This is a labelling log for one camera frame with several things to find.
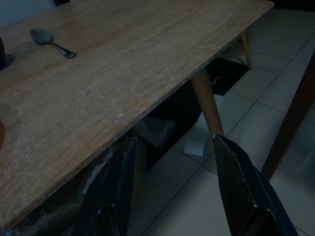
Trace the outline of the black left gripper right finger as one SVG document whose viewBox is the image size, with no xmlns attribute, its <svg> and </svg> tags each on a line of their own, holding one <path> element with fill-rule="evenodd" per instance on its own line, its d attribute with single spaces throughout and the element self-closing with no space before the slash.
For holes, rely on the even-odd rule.
<svg viewBox="0 0 315 236">
<path fill-rule="evenodd" d="M 296 236 L 272 185 L 235 142 L 213 135 L 221 200 L 233 236 Z"/>
</svg>

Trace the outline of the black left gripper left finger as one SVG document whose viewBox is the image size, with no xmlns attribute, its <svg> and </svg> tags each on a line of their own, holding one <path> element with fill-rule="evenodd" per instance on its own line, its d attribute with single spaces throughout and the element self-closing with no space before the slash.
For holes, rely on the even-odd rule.
<svg viewBox="0 0 315 236">
<path fill-rule="evenodd" d="M 125 236 L 130 210 L 146 173 L 146 146 L 139 137 L 123 140 L 91 182 L 77 221 L 75 236 Z"/>
</svg>

